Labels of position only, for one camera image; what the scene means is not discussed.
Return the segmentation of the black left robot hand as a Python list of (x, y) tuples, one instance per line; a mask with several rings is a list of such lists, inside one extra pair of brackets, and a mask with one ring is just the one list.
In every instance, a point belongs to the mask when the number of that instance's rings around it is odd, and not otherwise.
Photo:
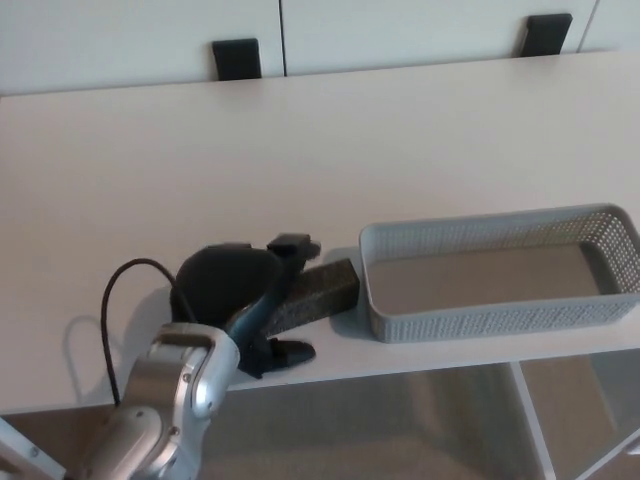
[(260, 379), (316, 357), (304, 341), (263, 333), (309, 260), (321, 251), (308, 234), (280, 234), (266, 248), (247, 243), (207, 246), (188, 257), (171, 288), (172, 320), (216, 327), (239, 348), (239, 369)]

